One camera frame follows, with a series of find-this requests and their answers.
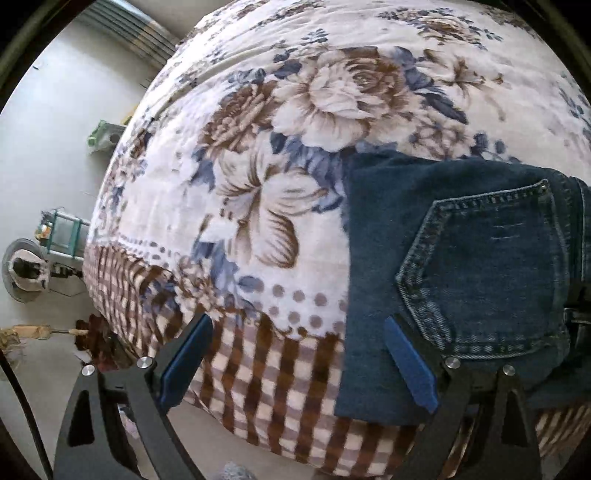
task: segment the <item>checkered pattern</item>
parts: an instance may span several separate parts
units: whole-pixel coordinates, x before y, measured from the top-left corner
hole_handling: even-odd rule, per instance
[[[84,274],[97,308],[114,332],[138,355],[154,355],[183,327],[165,291],[174,281],[120,246],[89,245]],[[300,341],[276,335],[263,315],[238,328],[230,319],[215,324],[212,347],[186,400],[208,411],[224,428],[278,455],[341,476],[394,473],[413,445],[416,427],[385,427],[337,418],[344,347],[335,336]],[[591,424],[591,407],[571,406],[538,413],[536,431],[543,456],[577,445]],[[461,460],[472,423],[460,429],[445,472]]]

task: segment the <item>back pocket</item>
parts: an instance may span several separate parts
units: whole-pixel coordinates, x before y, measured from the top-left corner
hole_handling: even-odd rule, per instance
[[[396,281],[422,335],[445,354],[504,358],[563,330],[567,258],[542,180],[433,202]]]

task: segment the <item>pocket stitching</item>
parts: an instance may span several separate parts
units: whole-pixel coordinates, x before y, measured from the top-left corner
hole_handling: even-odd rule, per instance
[[[458,345],[457,341],[452,342],[449,321],[443,316],[437,303],[429,299],[428,289],[425,287],[421,288],[423,283],[423,272],[431,260],[433,252],[439,242],[440,234],[448,219],[451,217],[452,211],[502,206],[532,196],[541,197],[545,194],[550,195],[551,214],[554,221],[554,225],[548,226],[550,227],[550,230],[553,230],[557,235],[561,250],[559,253],[562,253],[562,256],[564,256],[564,238],[560,232],[560,226],[557,223],[554,196],[552,195],[550,184],[547,179],[518,189],[500,190],[498,192],[482,193],[474,196],[435,200],[431,204],[431,207],[427,211],[423,223],[414,238],[413,244],[408,250],[400,270],[396,275],[398,291],[424,338],[435,344],[441,350],[445,350],[446,347],[451,344],[454,346],[454,353],[460,353],[461,350],[465,349],[469,350],[469,353],[459,355],[463,358],[503,358],[507,356],[525,355],[526,353],[535,351],[547,344],[543,338],[530,340],[524,338],[521,343],[514,342],[508,345],[506,344],[504,346],[506,352],[499,352],[499,354],[489,353],[488,350],[491,348],[489,345]],[[543,211],[541,214],[544,222],[548,224],[546,214]],[[554,295],[558,295],[557,288],[554,289]]]

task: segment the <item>blue gripper pad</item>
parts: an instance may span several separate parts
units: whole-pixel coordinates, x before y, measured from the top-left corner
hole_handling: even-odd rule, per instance
[[[180,405],[212,338],[213,323],[204,314],[162,376],[158,398],[161,411],[167,413],[172,407]]]
[[[384,341],[415,403],[433,413],[439,405],[437,378],[392,317],[384,321]]]

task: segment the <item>green object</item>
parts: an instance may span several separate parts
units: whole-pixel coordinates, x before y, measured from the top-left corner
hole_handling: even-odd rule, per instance
[[[59,210],[53,212],[51,222],[47,219],[48,216],[44,215],[43,224],[51,228],[44,245],[47,253],[82,260],[90,222]]]
[[[115,148],[124,131],[124,125],[110,124],[101,120],[89,135],[86,143],[92,151]]]

